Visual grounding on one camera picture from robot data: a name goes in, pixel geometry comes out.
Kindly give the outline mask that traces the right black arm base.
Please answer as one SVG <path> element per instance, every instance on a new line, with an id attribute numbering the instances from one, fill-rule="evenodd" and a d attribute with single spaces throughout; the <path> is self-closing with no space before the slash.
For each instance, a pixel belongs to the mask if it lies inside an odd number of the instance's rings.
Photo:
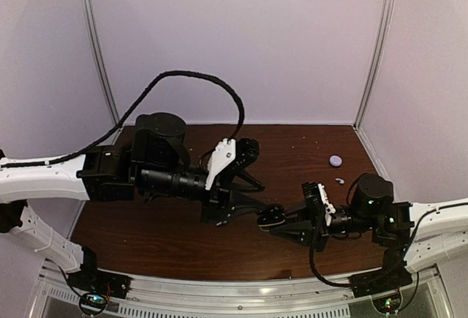
<path id="1" fill-rule="evenodd" d="M 382 267 L 349 277 L 350 287 L 355 298 L 376 295 L 411 285 L 412 274 L 405 267 L 401 249 L 387 249 L 384 252 Z"/>

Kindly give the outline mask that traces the lavender charging case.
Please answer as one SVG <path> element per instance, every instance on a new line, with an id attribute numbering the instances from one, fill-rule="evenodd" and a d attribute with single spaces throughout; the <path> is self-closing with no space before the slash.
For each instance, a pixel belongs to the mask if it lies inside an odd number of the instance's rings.
<path id="1" fill-rule="evenodd" d="M 338 155 L 332 155 L 330 156 L 329 158 L 329 164 L 332 166 L 332 167 L 341 167 L 342 164 L 343 164 L 343 160 L 340 156 Z"/>

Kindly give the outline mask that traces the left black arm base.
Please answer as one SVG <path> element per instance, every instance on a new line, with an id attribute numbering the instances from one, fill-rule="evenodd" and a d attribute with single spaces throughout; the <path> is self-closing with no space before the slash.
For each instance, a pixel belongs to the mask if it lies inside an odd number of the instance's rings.
<path id="1" fill-rule="evenodd" d="M 97 267 L 97 255 L 83 247 L 83 261 L 79 271 L 67 274 L 67 281 L 72 287 L 112 298 L 125 299 L 129 291 L 131 278 L 124 274 L 100 270 Z"/>

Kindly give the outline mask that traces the black glossy charging case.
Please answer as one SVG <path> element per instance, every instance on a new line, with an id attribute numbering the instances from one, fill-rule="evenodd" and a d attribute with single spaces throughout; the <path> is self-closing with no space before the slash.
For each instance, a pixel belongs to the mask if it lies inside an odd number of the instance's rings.
<path id="1" fill-rule="evenodd" d="M 257 227 L 263 232 L 268 232 L 285 222 L 285 209 L 282 205 L 268 205 L 264 210 L 257 212 Z"/>

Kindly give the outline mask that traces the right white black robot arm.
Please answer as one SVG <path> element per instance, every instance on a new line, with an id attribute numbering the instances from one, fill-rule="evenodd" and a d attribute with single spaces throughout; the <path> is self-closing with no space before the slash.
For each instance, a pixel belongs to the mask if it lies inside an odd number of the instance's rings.
<path id="1" fill-rule="evenodd" d="M 348 191 L 344 205 L 333 205 L 324 185 L 302 186 L 303 203 L 292 211 L 272 205 L 257 219 L 268 233 L 309 248 L 310 263 L 332 237 L 347 239 L 370 232 L 385 248 L 375 273 L 380 289 L 391 289 L 403 270 L 415 273 L 436 262 L 467 253 L 467 200 L 436 203 L 395 202 L 393 184 L 364 173 Z"/>

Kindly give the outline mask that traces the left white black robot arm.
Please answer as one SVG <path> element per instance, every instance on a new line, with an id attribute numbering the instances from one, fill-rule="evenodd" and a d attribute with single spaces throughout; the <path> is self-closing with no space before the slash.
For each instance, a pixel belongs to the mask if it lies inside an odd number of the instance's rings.
<path id="1" fill-rule="evenodd" d="M 260 213 L 265 204 L 252 197 L 264 187 L 247 172 L 260 153 L 257 141 L 225 138 L 207 167 L 191 163 L 184 145 L 186 123 L 171 113 L 141 115 L 128 146 L 101 145 L 76 157 L 1 159 L 1 231 L 21 237 L 90 292 L 105 285 L 96 254 L 68 241 L 46 224 L 30 199 L 68 198 L 89 202 L 175 197 L 200 202 L 203 222 L 224 223 Z"/>

